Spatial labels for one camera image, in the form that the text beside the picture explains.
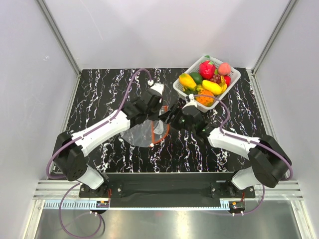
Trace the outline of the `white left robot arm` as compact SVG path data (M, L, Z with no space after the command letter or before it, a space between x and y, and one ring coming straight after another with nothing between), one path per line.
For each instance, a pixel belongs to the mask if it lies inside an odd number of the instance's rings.
M134 101L114 111L91 127L75 133L67 132L57 137L53 162L63 173L63 178L89 186L96 197L103 197L108 190L106 179L87 164L86 157L100 144L147 120L156 120L162 108L163 85L155 84Z

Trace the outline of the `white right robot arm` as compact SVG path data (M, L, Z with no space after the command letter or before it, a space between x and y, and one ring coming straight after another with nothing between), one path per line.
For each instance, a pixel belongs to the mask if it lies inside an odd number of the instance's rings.
M231 197L238 197L244 189L254 185L274 188L285 180L286 172L292 172L292 162L270 135L262 138L248 137L223 130L204 119L199 109L187 104L174 104L159 119L176 130L190 131L198 141L214 148L221 148L250 161L250 167L234 173L226 185Z

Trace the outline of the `yellow orange papaya toy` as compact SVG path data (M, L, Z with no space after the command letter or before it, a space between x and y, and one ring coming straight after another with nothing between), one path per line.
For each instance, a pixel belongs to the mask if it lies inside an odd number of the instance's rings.
M194 90L197 84L193 80L193 78L187 74L187 73L182 73L179 76L179 82L187 89Z

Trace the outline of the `clear zip top bag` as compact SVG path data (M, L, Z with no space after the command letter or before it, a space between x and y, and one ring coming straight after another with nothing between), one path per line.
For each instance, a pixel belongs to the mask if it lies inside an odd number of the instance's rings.
M159 119L167 112L167 106L162 106L156 112L143 113L135 106L124 106L122 111L130 120L130 128L120 137L128 144L136 147L153 147L164 140L169 133L169 125Z

